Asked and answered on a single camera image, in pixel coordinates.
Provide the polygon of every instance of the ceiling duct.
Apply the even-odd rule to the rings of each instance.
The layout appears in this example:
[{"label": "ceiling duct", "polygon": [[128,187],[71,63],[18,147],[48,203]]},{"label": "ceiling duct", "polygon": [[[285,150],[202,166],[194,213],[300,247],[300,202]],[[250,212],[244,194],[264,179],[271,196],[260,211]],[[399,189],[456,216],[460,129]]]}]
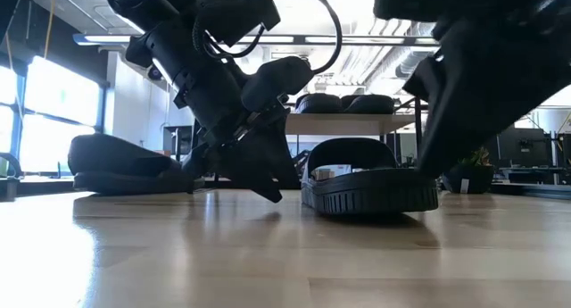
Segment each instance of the ceiling duct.
[{"label": "ceiling duct", "polygon": [[[365,33],[370,36],[404,36],[410,25],[410,21],[396,19],[374,20]],[[390,50],[390,46],[347,48],[347,51],[339,57],[339,62],[343,63],[339,64],[340,70],[333,79],[334,83],[362,86],[367,76],[375,71],[376,66],[384,60]]]},{"label": "ceiling duct", "polygon": [[401,64],[397,66],[396,71],[394,72],[396,74],[396,77],[407,79],[417,68],[418,64],[422,62],[423,59],[427,58],[430,54],[432,53],[426,51],[410,52],[410,54],[408,54],[406,58],[404,58]]},{"label": "ceiling duct", "polygon": [[[427,37],[431,35],[433,28],[434,23],[432,22],[417,22],[410,28],[407,36]],[[402,74],[410,75],[406,72],[411,72],[410,70],[414,71],[418,63],[429,54],[430,52],[415,52],[411,47],[394,47],[384,60],[378,64],[375,72],[369,75],[365,81],[365,85],[367,87],[373,87],[374,83],[382,80],[382,78],[394,78]]]}]

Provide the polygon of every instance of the window frame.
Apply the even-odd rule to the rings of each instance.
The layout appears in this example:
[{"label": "window frame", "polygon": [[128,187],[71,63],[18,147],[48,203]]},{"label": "window frame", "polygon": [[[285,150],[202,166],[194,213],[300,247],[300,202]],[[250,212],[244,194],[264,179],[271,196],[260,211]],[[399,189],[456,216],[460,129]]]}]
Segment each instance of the window frame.
[{"label": "window frame", "polygon": [[[10,69],[10,67],[0,64],[1,68]],[[6,104],[0,102],[0,106],[9,107],[12,110],[12,143],[10,148],[10,154],[14,156],[17,160],[20,160],[20,150],[21,150],[21,139],[22,139],[22,132],[23,132],[23,118],[26,115],[40,115],[52,121],[59,121],[62,123],[76,125],[76,126],[87,126],[95,130],[95,133],[103,133],[103,120],[104,120],[104,111],[105,111],[105,99],[107,97],[107,90],[109,88],[109,84],[105,83],[102,84],[99,81],[93,80],[99,86],[99,104],[97,106],[97,118],[95,125],[86,125],[79,121],[74,121],[67,119],[65,117],[56,116],[50,113],[44,112],[36,112],[24,106],[25,98],[26,98],[26,83],[28,80],[28,64],[26,64],[26,68],[21,70],[20,72],[14,71],[16,73],[16,79],[18,82],[18,91],[17,91],[17,99],[14,100],[13,104]],[[18,102],[21,103],[21,112],[22,115],[20,117],[20,107]],[[41,172],[40,175],[42,176],[55,176],[57,172]]]}]

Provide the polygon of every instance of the ceiling light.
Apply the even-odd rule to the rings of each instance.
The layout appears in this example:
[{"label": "ceiling light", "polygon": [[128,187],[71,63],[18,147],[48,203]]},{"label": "ceiling light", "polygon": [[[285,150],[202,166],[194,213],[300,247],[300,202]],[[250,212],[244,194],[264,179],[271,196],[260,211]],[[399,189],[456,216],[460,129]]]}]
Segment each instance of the ceiling light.
[{"label": "ceiling light", "polygon": [[416,46],[410,49],[410,51],[416,53],[435,53],[436,50],[438,50],[438,47],[433,47],[433,46],[422,46],[422,47]]},{"label": "ceiling light", "polygon": [[[255,38],[256,38],[255,36],[243,37],[242,39],[240,39],[240,41],[238,41],[238,44],[251,44]],[[271,36],[271,35],[260,37],[260,44],[274,44],[274,43],[291,44],[293,42],[294,42],[294,37]]]},{"label": "ceiling light", "polygon": [[325,44],[334,44],[335,37],[306,37],[305,42],[314,44],[314,43],[325,43]]},{"label": "ceiling light", "polygon": [[90,43],[125,43],[128,44],[131,36],[104,35],[104,36],[85,36],[85,40]]},{"label": "ceiling light", "polygon": [[378,45],[378,44],[403,44],[403,37],[344,37],[344,44]]},{"label": "ceiling light", "polygon": [[438,45],[438,41],[431,37],[418,37],[415,43],[417,45]]}]

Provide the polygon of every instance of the wooden surface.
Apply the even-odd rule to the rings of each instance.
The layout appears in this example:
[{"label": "wooden surface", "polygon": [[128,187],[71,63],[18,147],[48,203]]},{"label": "wooden surface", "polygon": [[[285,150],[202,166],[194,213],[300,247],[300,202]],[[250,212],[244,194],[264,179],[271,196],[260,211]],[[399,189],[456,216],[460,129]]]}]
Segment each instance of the wooden surface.
[{"label": "wooden surface", "polygon": [[287,135],[384,135],[414,122],[414,115],[296,114],[287,116]]},{"label": "wooden surface", "polygon": [[299,191],[0,204],[0,307],[569,307],[571,204],[441,197],[332,221]]}]

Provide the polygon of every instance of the wooden shelf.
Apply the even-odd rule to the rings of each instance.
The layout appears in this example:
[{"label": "wooden shelf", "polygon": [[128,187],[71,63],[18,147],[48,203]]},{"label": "wooden shelf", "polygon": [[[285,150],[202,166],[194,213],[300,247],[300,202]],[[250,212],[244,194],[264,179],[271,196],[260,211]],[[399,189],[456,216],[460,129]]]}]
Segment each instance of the wooden shelf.
[{"label": "wooden shelf", "polygon": [[287,116],[287,135],[384,135],[414,122],[414,115],[296,114]]}]

